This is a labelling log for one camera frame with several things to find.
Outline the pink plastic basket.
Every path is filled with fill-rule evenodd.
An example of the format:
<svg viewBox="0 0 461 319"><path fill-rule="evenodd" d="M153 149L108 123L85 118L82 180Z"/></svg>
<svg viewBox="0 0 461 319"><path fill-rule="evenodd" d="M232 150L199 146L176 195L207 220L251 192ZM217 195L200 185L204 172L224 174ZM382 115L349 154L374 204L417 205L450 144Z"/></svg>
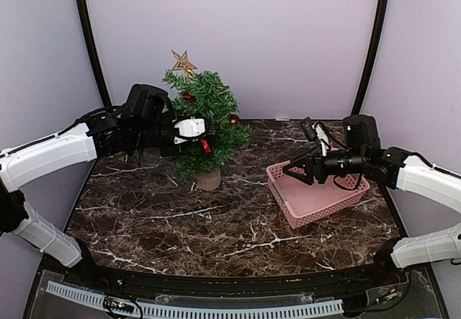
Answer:
<svg viewBox="0 0 461 319"><path fill-rule="evenodd" d="M307 185L287 174L281 162L266 168L268 185L283 215L292 229L298 229L358 203L370 189L362 179L357 189L358 177L348 175L336 181L330 176L325 184Z"/></svg>

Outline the red ribbon bow ornament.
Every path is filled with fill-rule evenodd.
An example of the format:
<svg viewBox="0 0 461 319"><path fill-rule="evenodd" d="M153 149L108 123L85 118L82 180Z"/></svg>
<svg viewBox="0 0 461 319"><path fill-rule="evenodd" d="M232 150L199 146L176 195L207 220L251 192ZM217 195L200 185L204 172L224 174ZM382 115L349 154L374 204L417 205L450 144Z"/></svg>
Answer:
<svg viewBox="0 0 461 319"><path fill-rule="evenodd" d="M210 144L207 142L205 138L201 138L200 142L202 144L202 147L206 153L212 153L212 149L210 147Z"/></svg>

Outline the red foil gift box ornament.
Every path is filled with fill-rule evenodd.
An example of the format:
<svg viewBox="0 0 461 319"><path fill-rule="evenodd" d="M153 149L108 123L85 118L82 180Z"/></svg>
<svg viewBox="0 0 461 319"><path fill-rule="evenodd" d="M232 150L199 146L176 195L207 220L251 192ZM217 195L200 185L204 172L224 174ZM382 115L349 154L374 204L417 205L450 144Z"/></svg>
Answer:
<svg viewBox="0 0 461 319"><path fill-rule="evenodd" d="M193 95L191 95L189 92L184 92L182 94L182 99L184 99L187 102L192 103L192 104L197 101L196 98Z"/></svg>

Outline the small green christmas tree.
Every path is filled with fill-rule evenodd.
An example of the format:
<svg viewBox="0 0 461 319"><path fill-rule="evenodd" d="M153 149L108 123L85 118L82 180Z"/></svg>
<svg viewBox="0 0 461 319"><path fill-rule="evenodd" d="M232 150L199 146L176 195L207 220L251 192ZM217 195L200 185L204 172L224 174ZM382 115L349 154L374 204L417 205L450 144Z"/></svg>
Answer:
<svg viewBox="0 0 461 319"><path fill-rule="evenodd" d="M175 158L182 178L195 180L205 191L217 189L221 183L220 168L228 164L232 154L247 145L250 139L248 125L230 123L230 116L238 114L236 98L217 72L203 71L194 78L185 78L167 70L163 82L176 89L173 107L180 116L203 117L218 124L218 131L205 137L212 153L204 151L200 138L187 145ZM197 101L192 104L182 99L184 92L189 92Z"/></svg>

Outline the brown ball ornament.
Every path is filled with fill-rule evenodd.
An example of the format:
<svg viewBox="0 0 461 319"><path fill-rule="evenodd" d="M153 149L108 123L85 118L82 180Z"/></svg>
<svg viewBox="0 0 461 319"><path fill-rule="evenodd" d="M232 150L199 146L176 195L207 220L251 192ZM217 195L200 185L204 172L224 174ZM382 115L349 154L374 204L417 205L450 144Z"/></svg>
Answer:
<svg viewBox="0 0 461 319"><path fill-rule="evenodd" d="M239 118L239 116L236 115L236 114L232 114L232 115L230 116L230 123L231 123L232 125L237 125L237 124L239 124L239 123L240 123L240 118Z"/></svg>

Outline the gold star ornament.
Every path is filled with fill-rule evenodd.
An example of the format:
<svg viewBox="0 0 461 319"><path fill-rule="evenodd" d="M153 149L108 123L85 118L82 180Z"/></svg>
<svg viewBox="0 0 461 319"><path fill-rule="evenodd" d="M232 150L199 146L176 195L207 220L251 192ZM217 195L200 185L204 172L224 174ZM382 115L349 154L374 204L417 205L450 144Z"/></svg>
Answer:
<svg viewBox="0 0 461 319"><path fill-rule="evenodd" d="M185 50L182 54L171 50L171 53L175 59L175 64L171 68L171 71L181 71L185 78L194 78L198 67L190 62L188 51Z"/></svg>

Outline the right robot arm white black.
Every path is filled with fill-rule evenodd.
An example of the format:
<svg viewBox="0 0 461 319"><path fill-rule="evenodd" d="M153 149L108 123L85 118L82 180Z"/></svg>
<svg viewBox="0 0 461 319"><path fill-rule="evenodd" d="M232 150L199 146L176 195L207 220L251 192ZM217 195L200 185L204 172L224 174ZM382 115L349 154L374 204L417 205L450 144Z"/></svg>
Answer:
<svg viewBox="0 0 461 319"><path fill-rule="evenodd" d="M460 211L460 175L430 163L420 153L398 147L382 148L375 118L354 114L342 120L345 141L332 150L335 137L321 122L300 121L306 138L315 145L283 168L284 174L307 185L324 184L328 177L356 174L390 189L426 197ZM367 271L375 286L416 264L450 260L460 264L460 225L413 238L386 242Z"/></svg>

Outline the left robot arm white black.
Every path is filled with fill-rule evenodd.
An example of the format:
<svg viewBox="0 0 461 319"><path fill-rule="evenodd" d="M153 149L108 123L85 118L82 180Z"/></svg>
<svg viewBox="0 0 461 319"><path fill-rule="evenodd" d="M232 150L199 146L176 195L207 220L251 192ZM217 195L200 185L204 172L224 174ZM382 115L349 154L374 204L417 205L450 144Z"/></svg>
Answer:
<svg viewBox="0 0 461 319"><path fill-rule="evenodd" d="M67 268L86 287L102 280L83 244L48 222L24 198L21 187L69 166L117 153L128 155L159 148L161 155L180 152L198 139L204 120L180 117L163 89L136 84L120 106L102 107L47 137L1 152L1 231L19 236Z"/></svg>

